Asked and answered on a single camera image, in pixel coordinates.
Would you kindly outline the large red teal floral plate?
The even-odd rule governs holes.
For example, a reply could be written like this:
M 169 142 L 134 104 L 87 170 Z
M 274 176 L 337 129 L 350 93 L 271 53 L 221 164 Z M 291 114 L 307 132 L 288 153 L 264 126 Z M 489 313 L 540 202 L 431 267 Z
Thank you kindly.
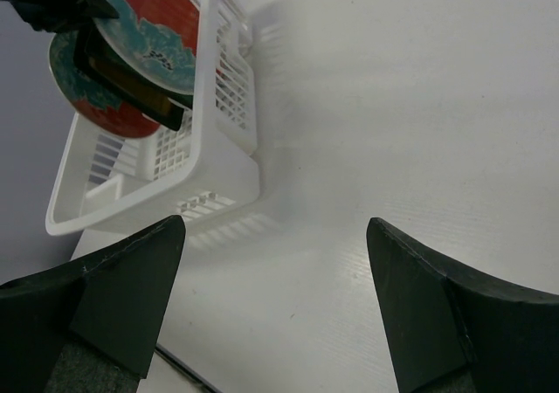
M 154 134 L 160 128 L 159 123 L 86 76 L 75 65 L 77 39 L 76 31 L 56 34 L 48 51 L 52 77 L 75 111 L 121 138 L 141 139 Z

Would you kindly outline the small red teal floral plate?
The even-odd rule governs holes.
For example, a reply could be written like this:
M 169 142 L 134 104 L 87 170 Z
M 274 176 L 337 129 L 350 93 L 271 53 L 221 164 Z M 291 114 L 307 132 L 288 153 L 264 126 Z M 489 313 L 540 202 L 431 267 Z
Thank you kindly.
M 194 93 L 199 10 L 190 0 L 106 0 L 118 12 L 95 25 L 117 55 L 172 93 Z

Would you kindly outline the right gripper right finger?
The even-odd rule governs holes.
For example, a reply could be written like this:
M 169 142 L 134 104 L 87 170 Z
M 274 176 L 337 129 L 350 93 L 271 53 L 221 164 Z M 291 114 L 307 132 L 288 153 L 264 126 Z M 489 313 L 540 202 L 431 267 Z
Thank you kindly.
M 556 392 L 558 297 L 452 259 L 374 217 L 369 262 L 401 392 Z

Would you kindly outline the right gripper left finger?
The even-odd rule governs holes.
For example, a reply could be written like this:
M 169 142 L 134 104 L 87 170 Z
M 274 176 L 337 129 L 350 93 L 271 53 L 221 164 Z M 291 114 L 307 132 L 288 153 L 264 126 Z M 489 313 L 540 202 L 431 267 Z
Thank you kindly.
M 186 238 L 164 218 L 1 286 L 3 392 L 135 392 L 155 352 Z

